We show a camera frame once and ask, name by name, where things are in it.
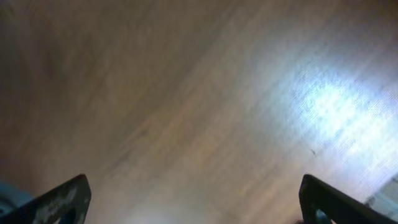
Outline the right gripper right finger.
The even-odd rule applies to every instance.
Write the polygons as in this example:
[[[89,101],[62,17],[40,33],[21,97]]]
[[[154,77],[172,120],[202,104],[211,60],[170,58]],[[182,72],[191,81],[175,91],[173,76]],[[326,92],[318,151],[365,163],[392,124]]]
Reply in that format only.
[[[298,197],[305,224],[397,224],[310,174],[303,176]]]

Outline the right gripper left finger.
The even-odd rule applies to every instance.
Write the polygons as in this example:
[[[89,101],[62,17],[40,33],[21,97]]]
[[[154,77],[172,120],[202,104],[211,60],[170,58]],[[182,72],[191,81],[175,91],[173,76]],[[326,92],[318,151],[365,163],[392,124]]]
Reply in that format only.
[[[1,224],[84,224],[90,200],[91,189],[84,174],[36,198],[1,182]]]

